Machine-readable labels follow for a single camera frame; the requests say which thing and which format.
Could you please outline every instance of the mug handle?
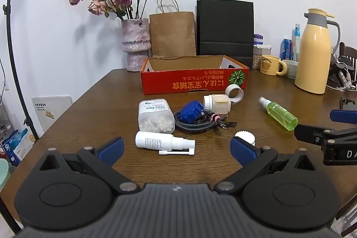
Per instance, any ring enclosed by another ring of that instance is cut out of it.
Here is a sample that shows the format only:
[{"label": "mug handle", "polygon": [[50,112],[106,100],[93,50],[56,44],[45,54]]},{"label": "mug handle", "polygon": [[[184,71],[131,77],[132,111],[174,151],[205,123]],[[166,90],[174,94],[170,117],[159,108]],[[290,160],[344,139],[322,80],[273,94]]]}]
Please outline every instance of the mug handle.
[{"label": "mug handle", "polygon": [[288,73],[288,65],[283,61],[279,61],[279,64],[281,64],[281,66],[283,66],[283,71],[281,71],[281,72],[278,71],[278,72],[276,72],[276,74],[278,76],[285,76]]}]

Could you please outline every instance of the ribbed gray surface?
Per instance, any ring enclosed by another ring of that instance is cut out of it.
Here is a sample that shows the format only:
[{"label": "ribbed gray surface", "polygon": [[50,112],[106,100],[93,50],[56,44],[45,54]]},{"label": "ribbed gray surface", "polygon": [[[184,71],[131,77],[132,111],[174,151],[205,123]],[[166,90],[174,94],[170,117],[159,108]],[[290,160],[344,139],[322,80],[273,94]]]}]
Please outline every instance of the ribbed gray surface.
[{"label": "ribbed gray surface", "polygon": [[206,184],[148,184],[122,195],[96,223],[61,233],[23,230],[17,238],[336,238],[330,229],[307,234],[278,232],[259,225],[234,197],[212,193]]}]

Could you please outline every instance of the green spray bottle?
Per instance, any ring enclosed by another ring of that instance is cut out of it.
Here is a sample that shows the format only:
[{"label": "green spray bottle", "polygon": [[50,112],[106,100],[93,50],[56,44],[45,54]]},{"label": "green spray bottle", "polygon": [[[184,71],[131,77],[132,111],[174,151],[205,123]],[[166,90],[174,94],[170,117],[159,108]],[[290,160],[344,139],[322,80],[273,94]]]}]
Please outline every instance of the green spray bottle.
[{"label": "green spray bottle", "polygon": [[261,103],[264,108],[267,110],[269,115],[271,115],[276,121],[283,125],[287,130],[293,131],[297,126],[298,120],[292,115],[288,110],[281,107],[276,102],[271,102],[264,97],[259,98],[259,103]]}]

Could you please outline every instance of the screw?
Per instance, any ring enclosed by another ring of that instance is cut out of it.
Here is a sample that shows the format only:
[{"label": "screw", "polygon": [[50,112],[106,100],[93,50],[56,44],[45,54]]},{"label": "screw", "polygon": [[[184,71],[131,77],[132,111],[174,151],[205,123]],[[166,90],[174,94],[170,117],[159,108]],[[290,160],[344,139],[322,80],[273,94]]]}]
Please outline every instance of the screw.
[{"label": "screw", "polygon": [[220,190],[233,190],[234,189],[234,184],[231,182],[220,182],[217,185],[217,188],[219,188]]},{"label": "screw", "polygon": [[119,188],[125,192],[132,192],[132,191],[136,190],[137,185],[132,182],[126,182],[126,183],[120,184]]}]

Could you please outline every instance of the chair backrest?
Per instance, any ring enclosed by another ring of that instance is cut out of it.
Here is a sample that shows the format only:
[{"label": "chair backrest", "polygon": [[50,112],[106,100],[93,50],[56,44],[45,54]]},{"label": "chair backrest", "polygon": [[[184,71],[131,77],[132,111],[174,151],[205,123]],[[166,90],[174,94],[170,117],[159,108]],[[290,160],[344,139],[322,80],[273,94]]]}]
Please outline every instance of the chair backrest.
[{"label": "chair backrest", "polygon": [[351,60],[352,66],[355,68],[355,75],[351,76],[351,78],[352,81],[355,81],[357,78],[357,50],[347,47],[343,42],[340,42],[340,56],[347,57]]}]

